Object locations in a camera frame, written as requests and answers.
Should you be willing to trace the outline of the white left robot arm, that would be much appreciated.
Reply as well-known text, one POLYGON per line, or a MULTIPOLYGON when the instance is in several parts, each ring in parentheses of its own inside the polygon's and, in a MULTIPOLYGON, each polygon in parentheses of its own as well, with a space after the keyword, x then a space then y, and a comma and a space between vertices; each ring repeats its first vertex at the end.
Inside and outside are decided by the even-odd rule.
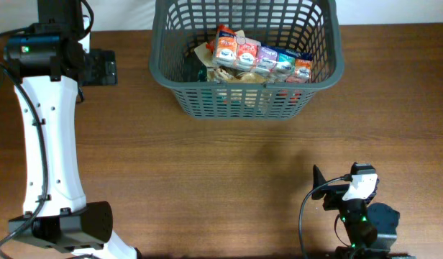
POLYGON ((114 231, 111 205, 87 202, 78 172, 75 108, 83 87, 117 84, 115 55, 91 49, 86 1, 39 1, 37 13, 11 32, 0 64, 22 112, 27 164, 23 213, 7 240, 72 258, 139 258, 114 231))

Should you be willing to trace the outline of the beige Pantree snack bag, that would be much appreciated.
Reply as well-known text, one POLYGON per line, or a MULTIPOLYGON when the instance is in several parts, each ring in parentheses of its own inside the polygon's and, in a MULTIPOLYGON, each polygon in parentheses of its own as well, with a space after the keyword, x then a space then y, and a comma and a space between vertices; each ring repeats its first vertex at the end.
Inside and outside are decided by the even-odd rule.
POLYGON ((216 36, 210 42, 199 45, 195 50, 196 57, 208 68, 233 68, 240 71, 238 49, 245 43, 243 31, 234 32, 220 26, 216 36))

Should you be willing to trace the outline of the beige paper pouch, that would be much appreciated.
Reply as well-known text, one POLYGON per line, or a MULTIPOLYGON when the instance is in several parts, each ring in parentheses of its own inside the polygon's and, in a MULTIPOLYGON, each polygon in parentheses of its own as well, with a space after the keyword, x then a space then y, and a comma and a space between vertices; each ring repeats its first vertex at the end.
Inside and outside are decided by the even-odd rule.
MULTIPOLYGON (((266 78, 253 72, 239 71, 233 68, 218 67, 215 71, 217 83, 264 83, 266 78)), ((272 96, 270 91, 254 89, 217 89, 217 93, 222 96, 222 101, 227 104, 244 103, 245 106, 253 109, 259 109, 265 112, 266 106, 272 96)))

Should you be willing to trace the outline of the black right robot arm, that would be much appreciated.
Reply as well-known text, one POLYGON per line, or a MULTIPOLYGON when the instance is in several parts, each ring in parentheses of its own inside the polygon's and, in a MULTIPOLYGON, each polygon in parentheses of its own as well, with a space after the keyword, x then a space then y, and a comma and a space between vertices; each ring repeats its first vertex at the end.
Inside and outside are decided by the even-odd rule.
POLYGON ((395 254, 401 215, 384 203, 374 203, 379 178, 369 163, 353 163, 350 172, 336 180, 326 180, 318 166, 313 167, 311 198, 322 200, 325 211, 337 211, 334 224, 341 222, 349 242, 336 248, 335 258, 401 259, 408 254, 395 254))

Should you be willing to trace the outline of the green Nescafe coffee bag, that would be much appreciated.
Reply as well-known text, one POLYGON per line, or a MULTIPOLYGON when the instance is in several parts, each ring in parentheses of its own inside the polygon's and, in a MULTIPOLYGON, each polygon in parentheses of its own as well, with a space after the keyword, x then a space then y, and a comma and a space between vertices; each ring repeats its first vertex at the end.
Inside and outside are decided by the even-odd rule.
MULTIPOLYGON (((202 65, 198 72, 198 82, 218 82, 214 69, 202 65)), ((203 89, 201 98, 205 105, 222 103, 222 96, 215 89, 203 89)))

